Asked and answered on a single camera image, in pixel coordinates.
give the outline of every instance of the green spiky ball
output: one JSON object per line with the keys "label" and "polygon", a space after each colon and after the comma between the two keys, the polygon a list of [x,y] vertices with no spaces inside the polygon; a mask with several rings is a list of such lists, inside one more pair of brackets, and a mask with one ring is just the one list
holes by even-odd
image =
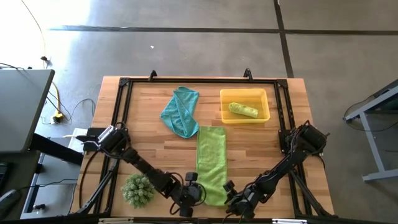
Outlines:
{"label": "green spiky ball", "polygon": [[154,198],[154,186],[143,174],[133,174],[126,179],[125,186],[121,187],[125,202],[134,208],[144,208]]}

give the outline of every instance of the green object in bin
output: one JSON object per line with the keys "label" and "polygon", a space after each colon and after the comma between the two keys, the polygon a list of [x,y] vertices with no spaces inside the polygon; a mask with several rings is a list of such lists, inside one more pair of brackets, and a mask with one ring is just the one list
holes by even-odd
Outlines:
{"label": "green object in bin", "polygon": [[199,127],[197,144],[198,183],[206,189],[207,205],[224,206],[227,182],[226,135],[220,127]]}
{"label": "green object in bin", "polygon": [[257,109],[242,105],[240,103],[230,103],[229,111],[232,113],[243,114],[252,118],[257,118],[259,111]]}

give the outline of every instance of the gray floor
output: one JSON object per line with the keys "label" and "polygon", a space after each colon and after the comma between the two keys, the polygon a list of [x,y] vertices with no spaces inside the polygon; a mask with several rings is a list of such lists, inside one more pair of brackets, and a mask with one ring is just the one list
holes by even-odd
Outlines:
{"label": "gray floor", "polygon": [[[62,25],[277,28],[272,0],[25,1],[43,30]],[[23,5],[9,4],[13,13],[7,20],[27,31],[1,37],[10,44],[0,61],[40,68],[37,28]],[[286,29],[398,29],[394,0],[280,0],[280,6]],[[2,26],[16,29],[9,22]],[[54,82],[70,112],[84,98],[97,100],[104,75],[148,75],[156,69],[159,75],[237,77],[250,67],[255,77],[287,76],[278,34],[45,31],[45,40]],[[398,35],[287,35],[287,43],[294,76],[305,79],[314,122],[331,133],[325,162],[335,213],[397,222],[398,179],[363,183],[361,176],[375,172],[376,164],[365,134],[341,118],[347,107],[398,78]],[[89,102],[80,105],[72,125],[39,124],[36,131],[59,137],[87,128],[90,109]],[[52,114],[47,104],[45,123]]]}

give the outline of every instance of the yellow plastic bin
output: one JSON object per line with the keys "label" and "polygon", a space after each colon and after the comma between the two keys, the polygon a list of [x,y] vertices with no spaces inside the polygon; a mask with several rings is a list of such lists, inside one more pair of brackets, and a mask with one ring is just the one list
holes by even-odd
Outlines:
{"label": "yellow plastic bin", "polygon": [[[269,120],[267,93],[264,89],[225,89],[220,91],[221,120],[225,124],[263,123]],[[229,104],[235,102],[258,110],[257,118],[232,113]]]}

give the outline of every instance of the blue cloth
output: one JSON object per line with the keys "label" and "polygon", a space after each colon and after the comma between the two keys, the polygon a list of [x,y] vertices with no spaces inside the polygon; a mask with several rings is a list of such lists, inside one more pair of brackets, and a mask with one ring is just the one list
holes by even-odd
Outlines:
{"label": "blue cloth", "polygon": [[197,91],[179,86],[173,91],[172,99],[160,114],[166,126],[183,138],[190,138],[199,129],[198,123],[193,119],[198,97]]}

